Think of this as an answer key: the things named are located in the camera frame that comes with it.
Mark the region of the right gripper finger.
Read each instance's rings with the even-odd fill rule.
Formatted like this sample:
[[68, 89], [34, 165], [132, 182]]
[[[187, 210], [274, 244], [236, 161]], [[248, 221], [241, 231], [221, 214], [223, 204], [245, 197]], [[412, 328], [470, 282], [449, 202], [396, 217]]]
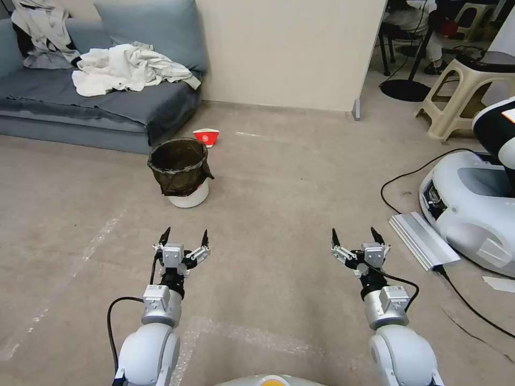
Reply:
[[374, 227], [370, 227], [370, 231], [374, 240], [370, 247], [370, 258], [386, 258], [391, 245], [385, 242], [383, 236]]
[[331, 254], [347, 268], [357, 268], [358, 256], [340, 245], [335, 228], [332, 228]]

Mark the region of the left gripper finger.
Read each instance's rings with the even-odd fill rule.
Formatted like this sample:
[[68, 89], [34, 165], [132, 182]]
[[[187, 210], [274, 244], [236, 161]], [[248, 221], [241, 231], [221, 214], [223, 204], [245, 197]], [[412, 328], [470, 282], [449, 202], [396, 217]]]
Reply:
[[166, 231], [163, 232], [163, 234], [160, 236], [160, 239], [159, 241], [154, 244], [152, 247], [154, 248], [155, 250], [155, 255], [154, 255], [154, 259], [155, 260], [158, 260], [158, 259], [162, 259], [162, 256], [163, 256], [163, 248], [164, 246], [167, 244], [168, 242], [168, 238], [169, 238], [169, 235], [170, 235], [170, 231], [171, 231], [171, 228], [168, 227], [166, 229]]
[[208, 230], [206, 229], [203, 234], [201, 246], [195, 250], [187, 253], [183, 258], [183, 264], [187, 269], [193, 269], [198, 264], [203, 262], [210, 255]]

